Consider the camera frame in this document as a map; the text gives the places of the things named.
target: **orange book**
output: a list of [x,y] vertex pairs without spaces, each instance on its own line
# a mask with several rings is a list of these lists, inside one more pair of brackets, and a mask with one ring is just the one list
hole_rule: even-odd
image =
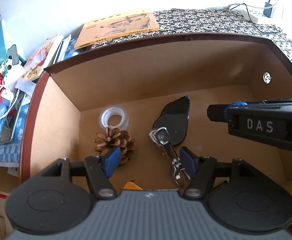
[[159,27],[150,9],[109,15],[86,22],[74,48],[80,49],[101,41],[157,30]]

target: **white letter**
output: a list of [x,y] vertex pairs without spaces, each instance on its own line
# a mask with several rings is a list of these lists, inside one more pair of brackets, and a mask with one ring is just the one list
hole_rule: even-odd
[[257,123],[256,131],[258,131],[258,129],[260,129],[260,130],[262,131],[262,126],[261,126],[261,122],[260,122],[260,120],[259,120],[258,123]]
[[247,119],[247,128],[252,129],[252,120],[251,119]]
[[271,124],[272,124],[272,121],[268,121],[267,122],[267,127],[269,128],[269,129],[267,129],[267,132],[272,132],[273,131],[273,128],[272,128]]

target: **power strip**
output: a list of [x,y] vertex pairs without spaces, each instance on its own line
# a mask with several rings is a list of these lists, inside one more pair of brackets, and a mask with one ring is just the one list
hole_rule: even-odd
[[[263,11],[255,11],[255,10],[249,10],[249,15],[251,17],[251,20],[254,24],[278,24],[280,22],[280,18],[277,17],[274,18],[268,18],[263,14]],[[238,10],[238,12],[246,19],[249,20],[249,16],[246,9]]]

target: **blue checkered cloth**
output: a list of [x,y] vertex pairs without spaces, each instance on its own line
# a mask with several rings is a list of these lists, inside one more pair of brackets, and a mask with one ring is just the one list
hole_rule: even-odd
[[[22,106],[19,118],[17,120],[16,128],[13,135],[13,140],[7,144],[0,143],[0,166],[1,167],[19,167],[21,157],[21,146],[24,125],[29,104]],[[5,123],[5,118],[0,123],[0,137]]]

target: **phone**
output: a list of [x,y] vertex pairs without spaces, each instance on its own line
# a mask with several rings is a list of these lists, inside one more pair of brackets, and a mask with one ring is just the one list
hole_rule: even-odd
[[15,103],[15,106],[12,108],[12,110],[16,110],[16,113],[13,116],[6,117],[2,134],[0,137],[0,143],[5,144],[5,143],[10,143],[13,140],[14,136],[14,131],[16,127],[17,120],[19,118],[19,113],[21,111],[21,105],[22,101],[25,98],[26,94],[22,91],[19,92],[17,101]]

